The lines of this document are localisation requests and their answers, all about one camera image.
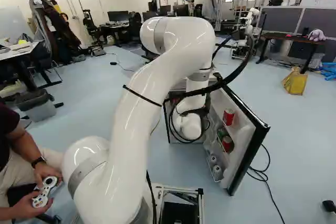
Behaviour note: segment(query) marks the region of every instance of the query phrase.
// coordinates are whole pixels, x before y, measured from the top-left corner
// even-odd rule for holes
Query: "dark shirt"
[[[19,121],[18,113],[0,103],[0,171],[9,159],[9,142],[6,135],[16,128]]]

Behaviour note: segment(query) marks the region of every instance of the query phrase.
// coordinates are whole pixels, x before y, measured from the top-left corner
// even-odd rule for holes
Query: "table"
[[[121,47],[120,46],[120,41],[119,39],[117,39],[115,33],[118,34],[119,36],[119,32],[123,31],[123,30],[128,30],[130,27],[130,25],[127,25],[127,26],[108,26],[108,25],[100,25],[99,28],[100,28],[100,31],[104,37],[104,40],[107,41],[106,37],[108,35],[112,35],[112,37],[114,38],[114,41],[116,43],[116,46],[117,47]]]
[[[41,67],[40,62],[35,57],[32,57],[32,54],[34,53],[35,48],[37,47],[37,45],[39,45],[40,42],[42,41],[33,42],[30,48],[23,49],[24,51],[20,51],[20,50],[17,52],[9,51],[9,52],[0,54],[0,61],[8,61],[8,63],[10,63],[13,66],[13,68],[16,70],[19,76],[19,79],[26,85],[27,90],[30,92],[34,92],[38,89],[44,89],[46,87],[50,87],[50,86],[54,86],[54,85],[62,83],[62,81],[51,82],[51,80],[49,79],[49,77],[44,72],[43,68]],[[28,69],[22,62],[22,57],[29,57],[34,62],[34,64],[37,67],[38,72],[42,75],[43,79],[45,79],[47,84],[42,85],[40,87],[36,86]],[[61,102],[61,103],[55,104],[55,107],[58,108],[63,105],[64,104]]]
[[[315,41],[309,40],[307,36],[302,36],[302,35],[291,35],[291,34],[284,34],[284,33],[265,33],[261,37],[265,38],[265,43],[264,43],[263,48],[261,50],[260,58],[256,62],[256,64],[262,63],[264,60],[267,59],[267,57],[265,57],[265,51],[266,51],[268,42],[271,39],[291,40],[291,41],[294,41],[294,42],[311,44],[312,45],[311,53],[310,53],[306,63],[303,65],[300,73],[305,73],[308,70],[309,63],[310,63],[311,59],[313,58],[317,47],[319,45],[324,44],[324,41],[315,42]]]

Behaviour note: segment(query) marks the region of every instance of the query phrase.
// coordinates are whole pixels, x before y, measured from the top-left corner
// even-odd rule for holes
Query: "game controller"
[[[57,181],[57,177],[48,176],[43,180],[43,188],[38,188],[37,186],[34,188],[34,191],[43,190],[40,195],[32,198],[34,208],[45,207],[47,205],[49,193],[57,185]]]

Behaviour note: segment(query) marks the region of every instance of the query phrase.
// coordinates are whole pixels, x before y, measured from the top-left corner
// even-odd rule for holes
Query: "computer monitor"
[[[174,5],[173,9],[177,16],[189,16],[188,5]]]
[[[143,21],[146,21],[147,19],[158,17],[159,14],[157,12],[145,12],[142,13]]]
[[[119,12],[107,12],[109,15],[110,21],[128,21],[130,18],[130,14],[128,10],[122,10]]]
[[[171,10],[171,5],[162,5],[160,6],[160,15],[167,15]]]

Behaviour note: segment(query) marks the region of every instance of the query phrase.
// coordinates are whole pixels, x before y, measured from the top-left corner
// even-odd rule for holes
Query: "hand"
[[[34,208],[32,198],[38,196],[39,194],[39,191],[34,191],[26,195],[18,203],[16,203],[11,208],[14,213],[14,218],[30,219],[38,215],[44,214],[51,207],[53,199],[49,199],[47,205],[44,207]]]
[[[35,174],[35,181],[37,183],[38,188],[43,188],[43,179],[48,177],[48,176],[55,176],[58,178],[58,183],[61,183],[62,181],[62,174],[57,171],[55,168],[47,165],[44,162],[39,162],[35,166],[34,170]]]

